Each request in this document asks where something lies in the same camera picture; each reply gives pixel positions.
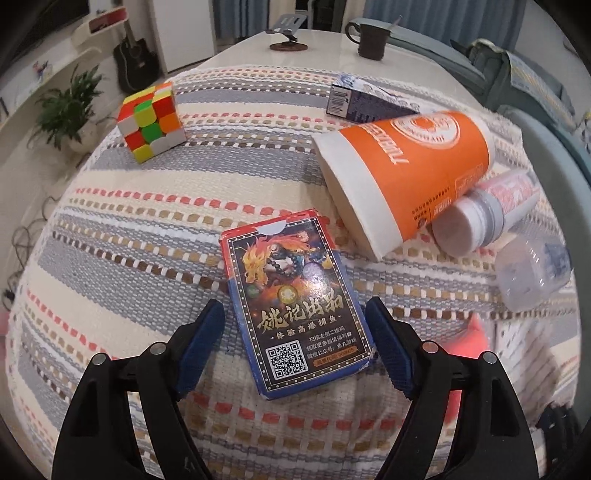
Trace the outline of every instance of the black guitar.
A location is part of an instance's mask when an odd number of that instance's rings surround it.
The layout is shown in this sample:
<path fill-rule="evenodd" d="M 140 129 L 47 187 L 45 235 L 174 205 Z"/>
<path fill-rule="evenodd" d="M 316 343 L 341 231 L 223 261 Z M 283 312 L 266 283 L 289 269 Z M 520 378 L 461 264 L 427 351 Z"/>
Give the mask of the black guitar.
<path fill-rule="evenodd" d="M 136 40 L 129 21 L 124 22 L 126 37 L 113 50 L 117 63 L 119 86 L 127 95 L 152 85 L 160 75 L 160 64 L 155 53 L 148 50 L 143 38 Z"/>

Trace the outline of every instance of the woven tablecloth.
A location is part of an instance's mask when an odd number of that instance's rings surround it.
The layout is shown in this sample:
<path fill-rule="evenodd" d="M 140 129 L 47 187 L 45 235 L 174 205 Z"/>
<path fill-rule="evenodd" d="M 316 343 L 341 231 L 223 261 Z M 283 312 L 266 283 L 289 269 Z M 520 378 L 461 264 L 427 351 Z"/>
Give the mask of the woven tablecloth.
<path fill-rule="evenodd" d="M 380 361 L 323 387 L 264 400 L 228 297 L 219 234 L 312 207 L 329 219 L 362 304 L 379 295 L 395 317 L 438 342 L 464 331 L 477 311 L 530 422 L 549 401 L 572 398 L 579 358 L 572 283 L 539 308 L 513 314 L 495 287 L 497 246 L 450 258 L 423 230 L 380 264 L 356 254 L 311 147 L 313 133 L 348 125 L 324 111 L 337 74 L 191 70 L 173 79 L 186 144 L 138 165 L 115 129 L 92 154 L 45 228 L 11 315 L 9 386 L 45 457 L 53 455 L 92 355 L 138 355 L 215 298 L 225 307 L 226 329 L 195 391 L 180 404 L 214 476 L 373 478 L 409 406 Z M 416 85 L 368 80 L 480 115 L 495 135 L 492 174 L 531 169 L 519 129 L 503 117 Z M 524 228 L 561 235 L 544 195 Z M 147 469 L 158 474 L 137 395 L 131 411 Z M 432 471 L 443 466 L 452 431 L 443 432 Z"/>

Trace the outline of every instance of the brown mug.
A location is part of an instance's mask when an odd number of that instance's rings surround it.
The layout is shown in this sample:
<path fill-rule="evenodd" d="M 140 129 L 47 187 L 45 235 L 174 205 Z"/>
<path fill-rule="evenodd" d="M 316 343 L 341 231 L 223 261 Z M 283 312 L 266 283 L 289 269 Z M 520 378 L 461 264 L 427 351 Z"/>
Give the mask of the brown mug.
<path fill-rule="evenodd" d="M 351 37 L 349 30 L 353 27 L 359 34 L 361 40 L 357 41 Z M 359 44 L 358 53 L 361 57 L 370 60 L 382 60 L 384 58 L 384 51 L 386 50 L 386 43 L 390 37 L 390 30 L 387 28 L 376 27 L 375 25 L 361 24 L 349 22 L 345 27 L 345 35 L 347 38 Z"/>

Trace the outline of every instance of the orange paper cup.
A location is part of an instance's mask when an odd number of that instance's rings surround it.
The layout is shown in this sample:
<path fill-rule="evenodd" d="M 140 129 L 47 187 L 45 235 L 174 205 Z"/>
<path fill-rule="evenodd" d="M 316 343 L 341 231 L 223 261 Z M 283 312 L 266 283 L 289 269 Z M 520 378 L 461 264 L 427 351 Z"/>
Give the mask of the orange paper cup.
<path fill-rule="evenodd" d="M 460 112 L 381 120 L 313 140 L 339 215 L 377 261 L 471 188 L 495 152 L 486 124 Z"/>

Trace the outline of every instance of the curtain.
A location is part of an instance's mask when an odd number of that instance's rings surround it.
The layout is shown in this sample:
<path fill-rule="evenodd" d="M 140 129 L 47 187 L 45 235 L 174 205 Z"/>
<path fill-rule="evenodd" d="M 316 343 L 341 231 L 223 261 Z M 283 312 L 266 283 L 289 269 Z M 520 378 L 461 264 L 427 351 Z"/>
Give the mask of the curtain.
<path fill-rule="evenodd" d="M 244 38 L 267 29 L 269 0 L 213 0 L 218 38 Z"/>
<path fill-rule="evenodd" d="M 435 38 L 447 45 L 465 46 L 487 38 L 513 50 L 527 0 L 366 0 L 363 16 L 386 22 L 400 15 L 401 27 Z"/>

